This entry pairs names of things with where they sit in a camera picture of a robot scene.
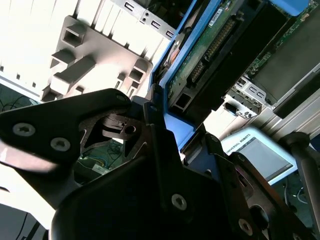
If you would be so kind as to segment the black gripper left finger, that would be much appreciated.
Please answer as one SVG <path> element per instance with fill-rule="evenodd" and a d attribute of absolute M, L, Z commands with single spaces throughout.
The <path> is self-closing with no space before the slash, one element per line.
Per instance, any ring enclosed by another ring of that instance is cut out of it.
<path fill-rule="evenodd" d="M 125 144 L 126 120 L 162 119 L 166 128 L 163 98 L 158 85 L 146 98 L 133 99 L 109 88 L 3 112 L 0 162 L 36 178 L 43 190 L 57 196 L 74 180 L 73 168 L 81 153 L 111 138 Z"/>

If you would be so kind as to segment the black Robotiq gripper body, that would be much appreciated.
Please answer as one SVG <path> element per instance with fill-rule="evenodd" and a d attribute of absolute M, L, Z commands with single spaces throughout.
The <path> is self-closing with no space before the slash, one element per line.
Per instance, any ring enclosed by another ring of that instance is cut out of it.
<path fill-rule="evenodd" d="M 68 196 L 51 240 L 241 240 L 232 230 L 205 134 L 180 160 L 163 119 L 124 121 L 125 162 Z"/>

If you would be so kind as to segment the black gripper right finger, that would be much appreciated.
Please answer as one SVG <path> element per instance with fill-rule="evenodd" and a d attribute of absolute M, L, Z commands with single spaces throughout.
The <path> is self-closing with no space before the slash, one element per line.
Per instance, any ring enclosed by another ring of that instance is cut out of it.
<path fill-rule="evenodd" d="M 231 229 L 241 240 L 315 239 L 243 154 L 225 155 L 210 133 L 204 139 L 214 158 L 211 174 L 221 185 Z"/>

